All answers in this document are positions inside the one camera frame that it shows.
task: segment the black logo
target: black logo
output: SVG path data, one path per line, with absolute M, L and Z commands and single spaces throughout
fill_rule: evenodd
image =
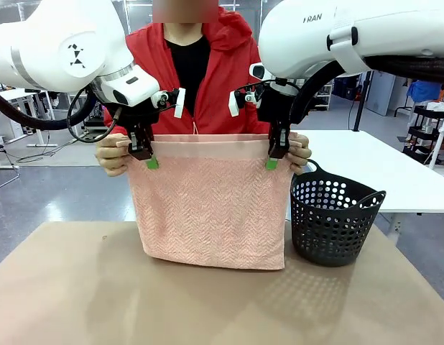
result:
M 303 19 L 304 23 L 311 23 L 311 22 L 316 22 L 317 20 L 321 20 L 323 18 L 323 14 L 319 13 L 315 16 L 309 16 L 309 17 L 305 17 Z
M 77 45 L 69 45 L 68 49 L 73 49 L 75 54 L 75 61 L 70 63 L 70 65 L 82 65 L 83 68 L 86 68 L 85 65 L 78 59 L 79 54 L 83 51 L 83 49 L 78 48 Z

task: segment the floor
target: floor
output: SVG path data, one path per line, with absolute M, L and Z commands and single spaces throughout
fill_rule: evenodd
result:
M 351 102 L 333 98 L 330 112 L 311 113 L 298 128 L 347 129 L 350 106 Z M 405 115 L 384 118 L 367 110 L 361 121 L 362 130 L 397 149 L 402 147 L 397 137 L 405 135 L 406 126 Z M 55 132 L 51 139 L 64 144 L 70 141 L 70 136 L 66 132 Z M 34 142 L 35 138 L 23 140 Z M 23 146 L 14 143 L 6 148 L 17 157 L 42 150 Z M 20 164 L 21 178 L 0 190 L 0 261 L 45 221 L 135 219 L 126 177 L 108 178 L 101 168 L 91 166 L 96 165 L 93 153 L 93 145 L 76 143 L 53 157 L 31 163 L 37 166 Z M 11 177 L 10 174 L 0 171 L 0 182 Z M 383 216 L 377 217 L 376 225 L 387 232 L 388 221 Z M 444 299 L 444 214 L 409 215 L 398 247 Z

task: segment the person's hand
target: person's hand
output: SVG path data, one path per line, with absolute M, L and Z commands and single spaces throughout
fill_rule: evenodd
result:
M 120 176 L 127 170 L 132 156 L 128 154 L 131 140 L 123 134 L 110 134 L 96 143 L 96 158 L 110 177 Z
M 303 174 L 303 167 L 308 164 L 308 158 L 311 157 L 309 142 L 310 140 L 304 135 L 294 132 L 289 135 L 290 148 L 286 158 L 291 162 L 291 170 L 296 175 Z

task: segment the black basket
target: black basket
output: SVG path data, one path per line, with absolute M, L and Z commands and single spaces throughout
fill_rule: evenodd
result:
M 318 265 L 339 267 L 356 260 L 386 192 L 324 171 L 294 176 L 291 185 L 292 242 Z

